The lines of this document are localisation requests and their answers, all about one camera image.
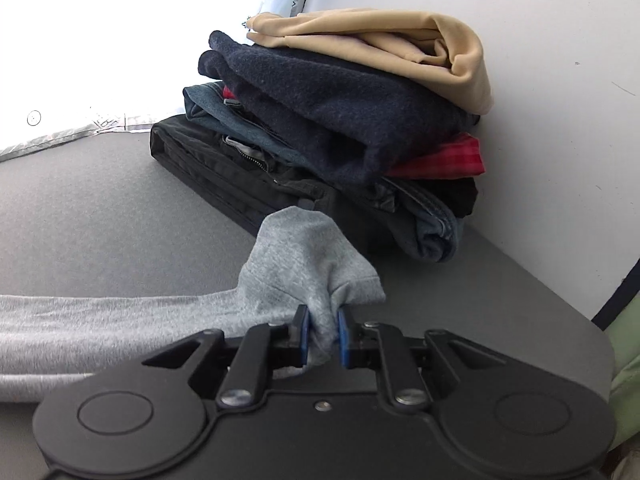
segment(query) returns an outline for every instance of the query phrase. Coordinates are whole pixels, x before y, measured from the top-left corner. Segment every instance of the gray sweatshirt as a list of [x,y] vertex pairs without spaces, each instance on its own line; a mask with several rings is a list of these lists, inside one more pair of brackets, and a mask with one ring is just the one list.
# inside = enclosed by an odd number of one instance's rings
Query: gray sweatshirt
[[233,290],[157,298],[0,296],[0,402],[39,401],[53,388],[205,328],[243,335],[311,315],[309,364],[337,337],[336,310],[384,301],[380,279],[321,212],[297,207],[265,218]]

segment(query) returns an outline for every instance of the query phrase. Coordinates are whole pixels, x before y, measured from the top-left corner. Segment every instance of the dark blue sweater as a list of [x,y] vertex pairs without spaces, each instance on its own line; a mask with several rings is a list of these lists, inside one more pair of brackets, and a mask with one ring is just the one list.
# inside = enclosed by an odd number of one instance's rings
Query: dark blue sweater
[[293,48],[209,37],[198,72],[222,79],[244,107],[319,176],[362,184],[468,130],[475,116],[407,79]]

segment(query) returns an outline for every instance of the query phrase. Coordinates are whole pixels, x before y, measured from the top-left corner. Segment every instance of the white wall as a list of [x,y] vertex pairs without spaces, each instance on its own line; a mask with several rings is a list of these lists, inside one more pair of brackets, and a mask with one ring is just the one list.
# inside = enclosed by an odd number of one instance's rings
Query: white wall
[[484,44],[474,226],[585,316],[640,256],[640,0],[308,0],[423,9]]

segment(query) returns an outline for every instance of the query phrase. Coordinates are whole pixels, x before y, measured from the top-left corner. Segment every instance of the red fabric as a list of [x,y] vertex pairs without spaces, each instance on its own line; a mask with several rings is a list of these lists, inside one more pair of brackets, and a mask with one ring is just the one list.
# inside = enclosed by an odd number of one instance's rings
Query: red fabric
[[452,142],[440,145],[440,150],[418,156],[398,164],[387,172],[388,176],[418,180],[451,179],[478,176],[484,173],[478,139],[460,134]]
[[222,98],[223,99],[236,99],[236,96],[234,95],[234,93],[229,90],[229,88],[225,85],[225,87],[222,89]]

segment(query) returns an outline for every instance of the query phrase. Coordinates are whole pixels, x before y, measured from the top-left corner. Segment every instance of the blue jeans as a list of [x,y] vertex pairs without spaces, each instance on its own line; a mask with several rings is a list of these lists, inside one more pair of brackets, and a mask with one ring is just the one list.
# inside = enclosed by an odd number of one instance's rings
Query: blue jeans
[[366,214],[384,224],[403,252],[422,262],[446,262],[458,249],[462,220],[428,190],[411,180],[382,177],[390,195],[381,206],[380,190],[338,186]]
[[292,166],[316,173],[311,162],[287,146],[276,133],[270,132],[263,124],[245,118],[240,111],[241,105],[237,106],[229,100],[225,104],[222,97],[224,87],[224,82],[212,81],[187,86],[182,90],[187,119],[233,139],[260,146]]

